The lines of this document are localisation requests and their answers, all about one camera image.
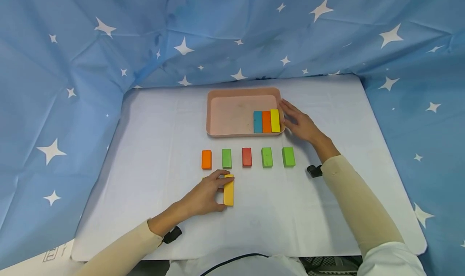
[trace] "plastic tray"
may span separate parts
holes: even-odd
[[[253,112],[278,108],[281,93],[275,87],[211,90],[207,95],[206,132],[215,138],[238,136],[277,136],[279,133],[254,133]],[[279,110],[281,122],[284,114]]]

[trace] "green block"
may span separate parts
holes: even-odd
[[[231,150],[223,149],[223,169],[231,169],[233,167],[231,163]]]
[[[282,153],[283,153],[284,167],[294,167],[295,166],[294,148],[283,147]]]
[[[263,168],[273,167],[273,155],[270,147],[262,148],[262,164]]]

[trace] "star-patterned cloth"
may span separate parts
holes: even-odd
[[[0,269],[74,237],[126,91],[354,73],[428,275],[465,270],[462,0],[3,1]]]

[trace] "wooden block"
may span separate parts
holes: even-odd
[[[212,168],[212,151],[202,150],[202,169]]]
[[[231,174],[224,175],[224,177],[232,177],[232,176],[234,175],[231,175]],[[231,181],[224,185],[223,204],[227,206],[234,205],[234,181]]]
[[[281,126],[279,125],[279,111],[277,109],[271,109],[270,116],[271,116],[271,132],[273,133],[281,132]]]
[[[270,147],[262,148],[262,164],[263,168],[273,167],[273,156]]]
[[[231,150],[230,149],[223,149],[223,169],[230,169],[232,168],[231,163]]]
[[[254,133],[263,133],[263,121],[262,121],[262,112],[254,111],[253,112],[253,132]]]
[[[284,167],[294,167],[295,166],[294,148],[283,147],[282,154],[283,154]]]
[[[270,111],[262,112],[262,127],[264,133],[271,133],[271,113]]]
[[[252,167],[252,148],[242,148],[242,167]]]

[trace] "person's right hand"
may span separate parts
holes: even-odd
[[[296,121],[296,123],[293,123],[290,120],[285,119],[284,125],[300,139],[314,144],[325,136],[307,114],[301,112],[287,100],[281,99],[279,106],[288,117],[291,117]]]
[[[215,195],[222,191],[220,187],[234,180],[233,177],[219,178],[230,174],[227,170],[216,170],[203,178],[186,196],[179,201],[189,217],[205,215],[214,211],[224,211],[226,206],[215,201]]]

